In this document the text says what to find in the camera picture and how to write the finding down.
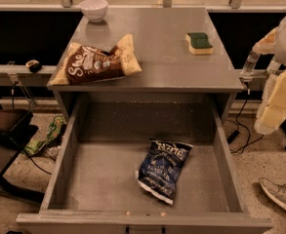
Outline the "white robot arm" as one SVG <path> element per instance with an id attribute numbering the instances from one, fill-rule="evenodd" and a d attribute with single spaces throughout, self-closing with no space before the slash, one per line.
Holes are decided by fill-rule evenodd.
<path id="1" fill-rule="evenodd" d="M 277 27 L 258 41 L 252 50 L 261 55 L 273 54 L 274 61 L 286 67 L 286 16 Z M 270 135 L 285 119 L 286 69 L 280 75 L 269 74 L 254 128 L 261 135 Z"/>

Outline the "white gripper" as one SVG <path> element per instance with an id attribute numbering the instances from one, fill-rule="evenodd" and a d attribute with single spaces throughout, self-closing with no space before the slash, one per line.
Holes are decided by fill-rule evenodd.
<path id="1" fill-rule="evenodd" d="M 271 30 L 258 41 L 252 51 L 261 54 L 273 54 L 277 28 Z M 266 81 L 268 95 L 261 103 L 256 115 L 254 128 L 261 135 L 270 135 L 279 129 L 286 119 L 286 71 L 280 75 L 270 74 Z"/>

